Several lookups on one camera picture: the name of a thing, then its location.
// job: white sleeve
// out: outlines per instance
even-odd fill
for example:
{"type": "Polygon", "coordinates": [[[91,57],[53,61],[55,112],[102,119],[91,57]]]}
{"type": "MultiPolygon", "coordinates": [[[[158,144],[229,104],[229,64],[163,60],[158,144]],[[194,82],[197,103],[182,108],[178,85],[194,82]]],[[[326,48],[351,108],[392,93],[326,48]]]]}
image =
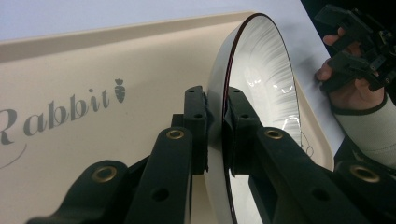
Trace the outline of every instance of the white sleeve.
{"type": "Polygon", "coordinates": [[[396,169],[396,106],[388,96],[373,113],[334,115],[364,155],[396,169]]]}

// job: brass screw insert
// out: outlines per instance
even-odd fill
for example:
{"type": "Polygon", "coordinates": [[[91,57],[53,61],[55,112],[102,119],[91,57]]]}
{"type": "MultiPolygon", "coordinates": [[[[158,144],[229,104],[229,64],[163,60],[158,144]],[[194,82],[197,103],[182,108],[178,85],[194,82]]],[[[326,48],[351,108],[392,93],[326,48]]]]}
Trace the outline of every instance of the brass screw insert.
{"type": "Polygon", "coordinates": [[[97,183],[106,183],[114,178],[117,174],[117,169],[114,166],[99,167],[93,172],[92,179],[97,183]]]}
{"type": "Polygon", "coordinates": [[[270,138],[273,138],[273,139],[276,139],[276,140],[277,139],[281,139],[283,137],[283,133],[280,133],[280,132],[278,132],[276,130],[265,131],[265,135],[267,137],[270,137],[270,138]]]}
{"type": "Polygon", "coordinates": [[[378,174],[364,166],[353,165],[350,167],[349,171],[357,178],[369,183],[377,183],[381,179],[378,174]]]}
{"type": "Polygon", "coordinates": [[[170,139],[180,139],[184,136],[184,133],[180,130],[172,130],[166,134],[166,137],[170,139]]]}

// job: round hole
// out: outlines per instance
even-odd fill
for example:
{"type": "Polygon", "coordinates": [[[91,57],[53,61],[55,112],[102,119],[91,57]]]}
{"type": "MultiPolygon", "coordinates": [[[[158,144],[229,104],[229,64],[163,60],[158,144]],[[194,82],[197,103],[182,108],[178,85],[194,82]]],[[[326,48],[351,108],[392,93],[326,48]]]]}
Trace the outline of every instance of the round hole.
{"type": "Polygon", "coordinates": [[[323,189],[313,189],[311,193],[319,201],[327,202],[330,200],[329,194],[323,189]]]}
{"type": "Polygon", "coordinates": [[[364,166],[353,165],[350,167],[349,170],[357,178],[369,183],[377,183],[380,180],[378,174],[374,173],[373,171],[369,170],[364,166]]]}
{"type": "Polygon", "coordinates": [[[273,138],[273,139],[281,139],[283,137],[283,134],[275,131],[275,130],[268,130],[265,132],[265,135],[267,135],[267,137],[273,138]]]}
{"type": "Polygon", "coordinates": [[[166,134],[166,137],[168,137],[170,139],[179,139],[179,138],[182,138],[183,136],[184,136],[184,133],[180,130],[172,130],[166,134]]]}
{"type": "Polygon", "coordinates": [[[151,198],[155,202],[163,202],[169,197],[169,191],[167,189],[155,189],[152,194],[151,198]]]}
{"type": "Polygon", "coordinates": [[[97,168],[93,174],[92,179],[98,183],[106,183],[116,176],[117,169],[114,166],[104,166],[97,168]]]}

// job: human hand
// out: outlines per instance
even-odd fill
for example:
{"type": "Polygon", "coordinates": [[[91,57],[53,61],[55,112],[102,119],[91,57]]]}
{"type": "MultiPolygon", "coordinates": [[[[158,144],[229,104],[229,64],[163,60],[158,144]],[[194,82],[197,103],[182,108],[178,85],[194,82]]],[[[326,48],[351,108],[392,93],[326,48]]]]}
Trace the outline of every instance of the human hand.
{"type": "MultiPolygon", "coordinates": [[[[326,35],[323,37],[323,42],[326,45],[331,46],[344,34],[344,29],[339,28],[338,35],[326,35]]],[[[359,44],[360,43],[358,42],[354,42],[349,45],[345,51],[355,56],[361,56],[359,44]]],[[[330,59],[326,60],[326,62],[316,72],[317,80],[326,81],[332,77],[332,69],[327,64],[329,60],[330,59]]],[[[340,109],[350,110],[365,110],[380,105],[384,100],[384,88],[377,91],[370,91],[369,85],[369,82],[364,78],[355,79],[341,87],[339,90],[330,92],[330,101],[334,106],[340,109]]]]}

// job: white plate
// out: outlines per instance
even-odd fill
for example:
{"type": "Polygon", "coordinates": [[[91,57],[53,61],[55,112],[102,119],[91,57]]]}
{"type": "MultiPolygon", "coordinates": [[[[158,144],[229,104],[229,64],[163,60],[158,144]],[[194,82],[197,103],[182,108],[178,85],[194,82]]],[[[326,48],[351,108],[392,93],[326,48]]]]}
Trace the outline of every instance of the white plate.
{"type": "Polygon", "coordinates": [[[208,87],[208,108],[214,116],[209,130],[209,195],[221,223],[232,223],[234,206],[239,223],[262,223],[246,176],[230,178],[233,201],[228,200],[221,148],[221,123],[228,87],[241,90],[263,126],[289,133],[301,145],[300,117],[290,60],[282,37],[270,18],[248,17],[224,41],[208,87]]]}

